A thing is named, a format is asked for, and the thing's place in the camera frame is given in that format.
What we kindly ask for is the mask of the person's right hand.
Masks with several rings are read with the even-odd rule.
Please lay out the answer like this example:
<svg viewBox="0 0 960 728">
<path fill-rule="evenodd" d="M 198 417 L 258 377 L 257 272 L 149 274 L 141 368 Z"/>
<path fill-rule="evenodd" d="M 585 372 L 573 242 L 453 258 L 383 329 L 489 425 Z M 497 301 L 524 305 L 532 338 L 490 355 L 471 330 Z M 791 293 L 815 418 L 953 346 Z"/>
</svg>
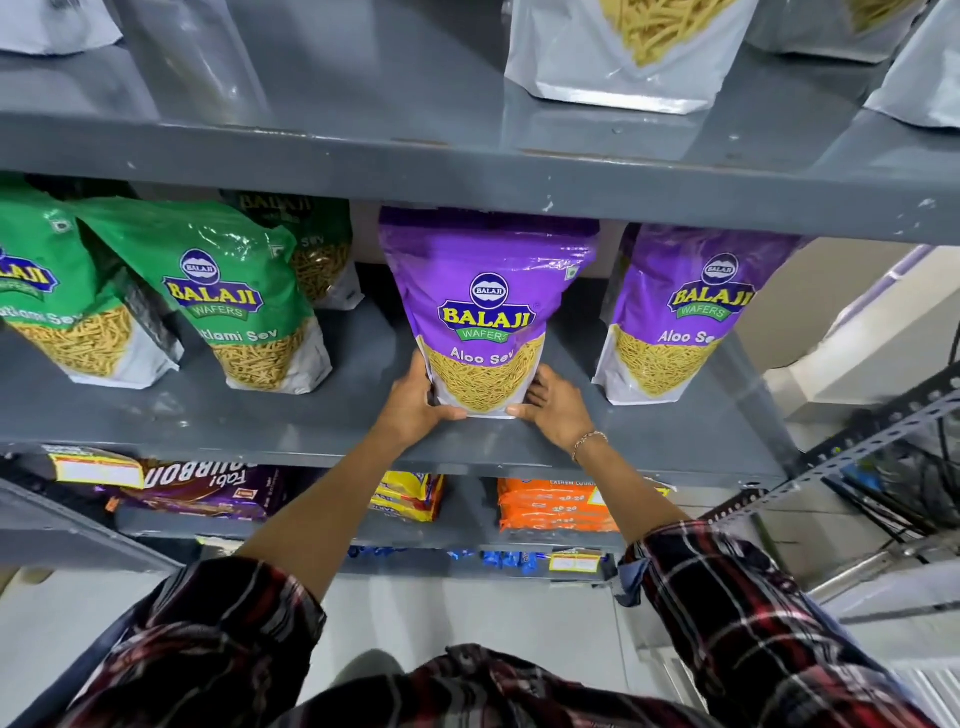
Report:
<svg viewBox="0 0 960 728">
<path fill-rule="evenodd" d="M 581 391 L 546 363 L 537 366 L 522 404 L 543 407 L 542 420 L 529 423 L 572 459 L 582 444 L 598 433 Z"/>
</svg>

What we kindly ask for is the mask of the person's left hand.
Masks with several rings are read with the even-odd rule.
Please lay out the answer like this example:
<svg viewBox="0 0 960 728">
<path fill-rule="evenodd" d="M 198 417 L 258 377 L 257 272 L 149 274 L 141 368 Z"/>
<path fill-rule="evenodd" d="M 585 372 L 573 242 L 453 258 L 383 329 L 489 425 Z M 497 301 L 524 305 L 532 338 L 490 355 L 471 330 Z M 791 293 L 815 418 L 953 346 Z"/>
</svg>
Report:
<svg viewBox="0 0 960 728">
<path fill-rule="evenodd" d="M 443 423 L 431 423 L 428 419 L 427 407 L 434 406 L 430 402 L 431 392 L 426 359 L 417 349 L 412 354 L 409 370 L 393 383 L 370 431 L 373 440 L 394 458 L 421 442 Z"/>
</svg>

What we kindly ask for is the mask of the purple snack pouch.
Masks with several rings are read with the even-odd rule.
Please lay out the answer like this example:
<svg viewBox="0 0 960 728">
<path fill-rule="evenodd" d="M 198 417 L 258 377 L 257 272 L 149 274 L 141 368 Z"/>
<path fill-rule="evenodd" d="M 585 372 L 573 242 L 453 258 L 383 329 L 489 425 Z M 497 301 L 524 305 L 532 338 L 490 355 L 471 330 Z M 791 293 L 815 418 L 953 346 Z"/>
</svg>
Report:
<svg viewBox="0 0 960 728">
<path fill-rule="evenodd" d="M 596 258 L 593 219 L 383 205 L 379 244 L 439 405 L 510 419 L 547 323 Z"/>
<path fill-rule="evenodd" d="M 606 287 L 592 382 L 616 407 L 680 400 L 742 313 L 810 237 L 630 223 Z"/>
</svg>

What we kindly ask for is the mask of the person's left forearm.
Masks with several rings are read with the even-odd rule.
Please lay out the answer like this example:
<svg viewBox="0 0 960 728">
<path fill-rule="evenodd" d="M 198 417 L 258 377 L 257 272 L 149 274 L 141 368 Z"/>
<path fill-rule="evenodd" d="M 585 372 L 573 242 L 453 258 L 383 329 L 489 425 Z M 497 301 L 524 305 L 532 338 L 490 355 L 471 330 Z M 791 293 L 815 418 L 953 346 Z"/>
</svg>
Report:
<svg viewBox="0 0 960 728">
<path fill-rule="evenodd" d="M 294 577 L 322 601 L 384 475 L 424 437 L 424 430 L 411 425 L 379 422 L 340 462 L 259 527 L 236 556 Z"/>
</svg>

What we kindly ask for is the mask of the person's right forearm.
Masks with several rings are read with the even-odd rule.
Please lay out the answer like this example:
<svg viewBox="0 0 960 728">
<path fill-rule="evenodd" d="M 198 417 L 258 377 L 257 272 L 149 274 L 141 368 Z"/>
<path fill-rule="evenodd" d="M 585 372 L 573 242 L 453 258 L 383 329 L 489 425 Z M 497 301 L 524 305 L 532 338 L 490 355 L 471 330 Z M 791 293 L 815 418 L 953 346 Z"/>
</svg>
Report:
<svg viewBox="0 0 960 728">
<path fill-rule="evenodd" d="M 587 439 L 575 461 L 598 487 L 627 545 L 690 520 L 655 484 L 634 469 L 601 434 Z"/>
</svg>

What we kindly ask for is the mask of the stack of yellow packets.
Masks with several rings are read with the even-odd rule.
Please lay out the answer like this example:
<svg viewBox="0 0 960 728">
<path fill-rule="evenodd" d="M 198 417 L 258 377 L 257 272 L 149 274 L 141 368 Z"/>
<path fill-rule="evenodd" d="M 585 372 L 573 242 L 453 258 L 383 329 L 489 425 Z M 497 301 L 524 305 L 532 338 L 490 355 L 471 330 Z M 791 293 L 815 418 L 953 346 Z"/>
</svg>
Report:
<svg viewBox="0 0 960 728">
<path fill-rule="evenodd" d="M 368 509 L 413 523 L 433 523 L 440 511 L 445 484 L 442 474 L 388 470 Z"/>
</svg>

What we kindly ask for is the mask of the stack of orange packets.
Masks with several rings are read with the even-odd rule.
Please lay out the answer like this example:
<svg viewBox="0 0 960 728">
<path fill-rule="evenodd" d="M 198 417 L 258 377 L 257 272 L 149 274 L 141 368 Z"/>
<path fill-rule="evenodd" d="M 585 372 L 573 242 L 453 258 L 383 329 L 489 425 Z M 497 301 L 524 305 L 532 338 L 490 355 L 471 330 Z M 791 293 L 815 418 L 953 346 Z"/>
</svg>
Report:
<svg viewBox="0 0 960 728">
<path fill-rule="evenodd" d="M 496 490 L 502 531 L 619 531 L 594 483 L 498 478 Z"/>
</svg>

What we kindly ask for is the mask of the row of blue packets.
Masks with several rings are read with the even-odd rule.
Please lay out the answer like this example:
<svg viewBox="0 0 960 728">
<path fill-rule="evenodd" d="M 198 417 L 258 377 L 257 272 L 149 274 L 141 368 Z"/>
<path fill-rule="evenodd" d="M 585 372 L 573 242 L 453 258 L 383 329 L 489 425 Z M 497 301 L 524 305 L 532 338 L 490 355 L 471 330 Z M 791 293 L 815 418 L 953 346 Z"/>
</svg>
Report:
<svg viewBox="0 0 960 728">
<path fill-rule="evenodd" d="M 522 577 L 534 576 L 547 565 L 543 552 L 495 550 L 440 550 L 352 545 L 343 564 L 352 568 L 413 576 L 450 576 L 467 569 L 497 570 Z"/>
</svg>

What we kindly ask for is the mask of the yellow shelf price label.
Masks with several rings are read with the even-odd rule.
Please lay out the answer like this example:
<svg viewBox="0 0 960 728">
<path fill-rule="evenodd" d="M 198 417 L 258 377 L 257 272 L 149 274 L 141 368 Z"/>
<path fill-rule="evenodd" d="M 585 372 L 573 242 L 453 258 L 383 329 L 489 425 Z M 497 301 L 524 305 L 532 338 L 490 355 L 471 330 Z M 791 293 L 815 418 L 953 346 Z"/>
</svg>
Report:
<svg viewBox="0 0 960 728">
<path fill-rule="evenodd" d="M 52 462 L 57 482 L 143 490 L 146 474 L 143 465 L 127 455 L 96 447 L 42 444 Z"/>
<path fill-rule="evenodd" d="M 570 575 L 597 575 L 605 555 L 596 551 L 564 550 L 547 556 L 551 573 Z"/>
</svg>

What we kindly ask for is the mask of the green snack pouch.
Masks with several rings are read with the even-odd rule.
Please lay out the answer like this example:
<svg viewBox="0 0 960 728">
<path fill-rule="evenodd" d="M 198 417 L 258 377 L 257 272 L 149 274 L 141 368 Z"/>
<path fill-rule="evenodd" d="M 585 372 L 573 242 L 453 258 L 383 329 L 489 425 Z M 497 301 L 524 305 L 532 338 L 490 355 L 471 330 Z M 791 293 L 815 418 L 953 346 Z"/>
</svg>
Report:
<svg viewBox="0 0 960 728">
<path fill-rule="evenodd" d="M 315 391 L 332 372 L 294 235 L 215 201 L 90 198 L 78 219 L 183 315 L 234 390 Z"/>
<path fill-rule="evenodd" d="M 74 209 L 0 176 L 0 320 L 78 384 L 144 390 L 183 344 L 146 284 Z"/>
<path fill-rule="evenodd" d="M 220 190 L 220 196 L 257 224 L 294 235 L 290 264 L 313 309 L 349 311 L 363 301 L 348 200 L 248 190 Z"/>
</svg>

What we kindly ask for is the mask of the grey metal shelving rack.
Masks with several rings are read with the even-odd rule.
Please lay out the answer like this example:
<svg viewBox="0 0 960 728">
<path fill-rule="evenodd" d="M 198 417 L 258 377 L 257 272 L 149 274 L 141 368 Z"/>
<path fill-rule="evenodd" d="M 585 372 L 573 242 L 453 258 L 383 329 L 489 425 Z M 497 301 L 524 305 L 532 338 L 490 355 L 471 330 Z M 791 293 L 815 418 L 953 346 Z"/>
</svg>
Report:
<svg viewBox="0 0 960 728">
<path fill-rule="evenodd" d="M 746 48 L 709 112 L 643 114 L 542 102 L 505 79 L 497 0 L 218 5 L 114 0 L 117 45 L 0 53 L 0 172 L 960 245 L 960 132 L 861 112 L 869 69 Z M 0 333 L 0 457 L 40 459 L 41 446 L 61 445 L 332 466 L 373 422 L 414 344 L 389 271 L 358 267 L 367 298 L 355 313 L 320 315 L 336 369 L 305 396 L 230 389 L 181 314 L 180 372 L 144 391 L 74 384 Z M 753 487 L 754 510 L 852 459 L 791 472 L 799 454 L 736 335 L 679 404 L 609 405 L 590 384 L 602 293 L 600 282 L 574 283 L 544 358 L 585 385 L 596 422 L 635 466 L 681 487 Z M 360 544 L 576 544 L 570 531 L 510 542 L 496 504 L 481 500 L 479 477 L 577 473 L 526 425 L 442 426 L 400 463 L 455 476 L 448 507 L 432 532 L 370 514 Z M 0 468 L 0 559 L 14 564 L 163 573 L 181 565 L 172 539 L 243 538 L 253 526 L 144 511 L 108 525 L 63 487 Z"/>
</svg>

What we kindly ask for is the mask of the purple biscuit pack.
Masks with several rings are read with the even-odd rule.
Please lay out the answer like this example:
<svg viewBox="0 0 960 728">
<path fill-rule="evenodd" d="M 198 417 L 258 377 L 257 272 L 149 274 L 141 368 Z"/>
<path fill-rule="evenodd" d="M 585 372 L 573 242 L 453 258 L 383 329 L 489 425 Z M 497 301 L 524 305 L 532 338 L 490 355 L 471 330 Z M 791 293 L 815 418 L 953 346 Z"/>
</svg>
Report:
<svg viewBox="0 0 960 728">
<path fill-rule="evenodd" d="M 119 504 L 156 512 L 263 522 L 283 504 L 287 474 L 283 467 L 219 461 L 142 460 L 144 488 L 97 486 L 108 498 L 107 511 Z"/>
</svg>

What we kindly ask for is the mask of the red black plaid shirt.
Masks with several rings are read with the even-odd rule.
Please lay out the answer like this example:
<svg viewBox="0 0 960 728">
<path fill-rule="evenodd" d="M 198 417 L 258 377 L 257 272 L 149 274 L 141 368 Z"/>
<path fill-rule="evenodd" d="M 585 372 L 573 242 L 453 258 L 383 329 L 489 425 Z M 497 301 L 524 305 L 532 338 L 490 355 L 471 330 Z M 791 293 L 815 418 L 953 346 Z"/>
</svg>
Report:
<svg viewBox="0 0 960 728">
<path fill-rule="evenodd" d="M 645 597 L 706 708 L 571 682 L 478 644 L 297 705 L 326 626 L 293 576 L 226 557 L 134 608 L 85 691 L 37 728 L 937 728 L 748 540 L 688 520 L 632 544 Z"/>
</svg>

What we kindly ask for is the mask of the slotted angle metal rack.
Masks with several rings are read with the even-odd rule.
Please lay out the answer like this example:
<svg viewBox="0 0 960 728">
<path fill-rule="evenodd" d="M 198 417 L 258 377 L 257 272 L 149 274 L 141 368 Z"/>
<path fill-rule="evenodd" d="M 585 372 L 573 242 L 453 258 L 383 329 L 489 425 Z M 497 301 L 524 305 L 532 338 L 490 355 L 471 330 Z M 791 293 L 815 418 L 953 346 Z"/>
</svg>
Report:
<svg viewBox="0 0 960 728">
<path fill-rule="evenodd" d="M 873 412 L 862 411 L 852 423 L 800 456 L 801 471 L 774 488 L 747 488 L 707 512 L 711 525 L 729 526 L 754 516 L 806 488 L 820 483 L 879 526 L 891 541 L 822 578 L 808 593 L 846 620 L 869 622 L 960 612 L 960 525 L 936 519 L 932 511 L 912 509 L 882 489 L 882 476 L 864 479 L 877 454 L 909 449 L 907 438 L 928 425 L 939 431 L 950 415 L 960 412 L 960 360 L 930 376 Z"/>
</svg>

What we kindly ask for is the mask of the white chest freezer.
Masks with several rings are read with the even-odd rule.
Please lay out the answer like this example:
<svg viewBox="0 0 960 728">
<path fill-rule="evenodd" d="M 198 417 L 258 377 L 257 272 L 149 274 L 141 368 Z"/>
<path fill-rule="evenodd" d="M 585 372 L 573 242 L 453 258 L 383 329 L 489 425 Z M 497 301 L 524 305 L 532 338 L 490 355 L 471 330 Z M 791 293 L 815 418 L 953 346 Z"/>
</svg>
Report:
<svg viewBox="0 0 960 728">
<path fill-rule="evenodd" d="M 789 423 L 841 423 L 960 365 L 960 247 L 933 247 L 795 363 L 763 379 Z"/>
</svg>

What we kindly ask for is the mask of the white snack pouch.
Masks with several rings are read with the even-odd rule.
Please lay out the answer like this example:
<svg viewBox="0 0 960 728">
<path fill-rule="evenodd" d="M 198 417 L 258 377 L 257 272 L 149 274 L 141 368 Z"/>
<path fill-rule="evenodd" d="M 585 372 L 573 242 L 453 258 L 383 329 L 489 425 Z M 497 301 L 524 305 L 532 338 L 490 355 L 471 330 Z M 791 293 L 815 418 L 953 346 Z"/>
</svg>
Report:
<svg viewBox="0 0 960 728">
<path fill-rule="evenodd" d="M 0 0 L 3 53 L 69 56 L 122 39 L 104 0 Z"/>
<path fill-rule="evenodd" d="M 864 108 L 915 127 L 960 131 L 960 0 L 937 0 Z"/>
<path fill-rule="evenodd" d="M 745 41 L 770 54 L 878 65 L 930 0 L 759 0 Z"/>
<path fill-rule="evenodd" d="M 705 112 L 759 1 L 510 0 L 505 77 L 545 101 Z"/>
</svg>

